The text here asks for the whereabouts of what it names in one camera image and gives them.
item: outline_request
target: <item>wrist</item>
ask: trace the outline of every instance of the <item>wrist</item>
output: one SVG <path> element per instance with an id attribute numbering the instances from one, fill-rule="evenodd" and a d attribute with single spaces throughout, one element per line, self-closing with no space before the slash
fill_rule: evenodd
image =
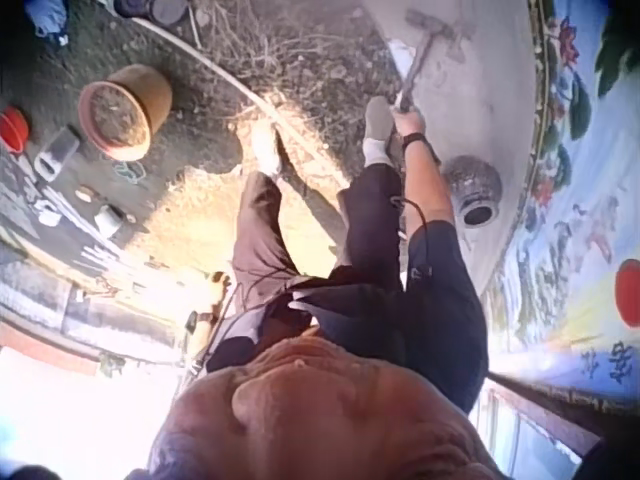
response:
<path id="1" fill-rule="evenodd" d="M 433 150 L 431 143 L 429 143 L 429 140 L 427 140 L 427 137 L 425 137 L 424 134 L 422 133 L 415 133 L 415 134 L 407 135 L 406 137 L 404 137 L 404 140 L 402 143 L 402 151 L 404 153 L 405 161 L 408 159 L 409 156 L 413 155 L 412 152 L 422 151 L 422 152 L 425 152 L 429 158 L 431 158 L 431 160 L 436 164 L 436 166 L 441 165 L 440 159 L 438 158 L 435 151 Z"/>

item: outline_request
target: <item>silver pot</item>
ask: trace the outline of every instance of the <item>silver pot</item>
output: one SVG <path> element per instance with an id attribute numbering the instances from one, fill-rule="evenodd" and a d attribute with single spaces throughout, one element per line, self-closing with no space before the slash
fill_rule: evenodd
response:
<path id="1" fill-rule="evenodd" d="M 443 175 L 455 213 L 466 228 L 484 227 L 495 220 L 502 200 L 502 181 L 495 168 L 479 158 L 462 155 L 444 165 Z"/>

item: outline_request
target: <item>hand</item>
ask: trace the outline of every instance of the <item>hand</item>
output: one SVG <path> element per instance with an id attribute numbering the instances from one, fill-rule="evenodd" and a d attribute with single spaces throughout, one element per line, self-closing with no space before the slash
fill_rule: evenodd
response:
<path id="1" fill-rule="evenodd" d="M 425 132 L 424 118 L 419 110 L 412 109 L 407 113 L 400 113 L 398 110 L 392 108 L 391 113 L 396 122 L 396 130 L 400 135 L 406 137 L 412 133 Z"/>

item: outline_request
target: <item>watch strap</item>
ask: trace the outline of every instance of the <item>watch strap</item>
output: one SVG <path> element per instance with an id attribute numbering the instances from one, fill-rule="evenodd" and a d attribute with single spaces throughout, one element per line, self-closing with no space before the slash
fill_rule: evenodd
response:
<path id="1" fill-rule="evenodd" d="M 422 142 L 422 143 L 424 143 L 427 146 L 427 148 L 429 149 L 429 151 L 431 152 L 431 156 L 433 157 L 433 160 L 436 162 L 436 165 L 440 166 L 442 164 L 442 162 L 440 162 L 440 159 L 436 155 L 435 150 L 431 146 L 431 143 L 429 142 L 429 140 L 427 140 L 427 137 L 424 135 L 424 133 L 420 133 L 420 132 L 410 133 L 409 135 L 407 135 L 406 137 L 403 138 L 403 140 L 402 140 L 402 154 L 403 155 L 406 154 L 407 147 L 409 145 L 411 145 L 413 142 Z"/>

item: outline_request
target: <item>hammer handle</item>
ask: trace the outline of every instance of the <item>hammer handle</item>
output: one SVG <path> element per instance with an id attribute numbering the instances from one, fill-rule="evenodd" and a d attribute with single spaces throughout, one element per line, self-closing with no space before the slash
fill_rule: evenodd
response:
<path id="1" fill-rule="evenodd" d="M 411 63 L 409 73 L 404 79 L 402 84 L 402 90 L 396 98 L 396 108 L 402 113 L 406 113 L 411 108 L 411 92 L 413 91 L 413 85 L 418 75 L 418 72 L 422 70 L 424 61 L 431 50 L 431 43 L 433 42 L 434 35 L 431 32 L 425 32 L 418 48 L 416 49 L 416 56 Z"/>

